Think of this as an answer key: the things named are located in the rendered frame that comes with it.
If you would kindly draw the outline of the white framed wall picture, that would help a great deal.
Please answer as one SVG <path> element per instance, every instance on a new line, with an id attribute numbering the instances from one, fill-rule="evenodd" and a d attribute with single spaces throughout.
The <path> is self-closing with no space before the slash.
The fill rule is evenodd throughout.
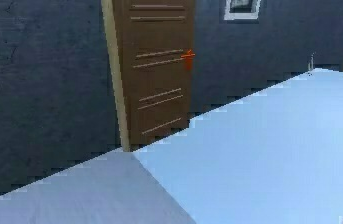
<path id="1" fill-rule="evenodd" d="M 226 21 L 257 20 L 262 0 L 226 0 L 223 18 Z"/>

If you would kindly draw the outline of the brown room door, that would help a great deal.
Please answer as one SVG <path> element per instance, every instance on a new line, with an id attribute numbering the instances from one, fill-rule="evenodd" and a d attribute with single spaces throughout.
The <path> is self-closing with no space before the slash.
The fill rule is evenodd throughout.
<path id="1" fill-rule="evenodd" d="M 128 149 L 189 126 L 195 0 L 112 0 L 117 28 Z"/>

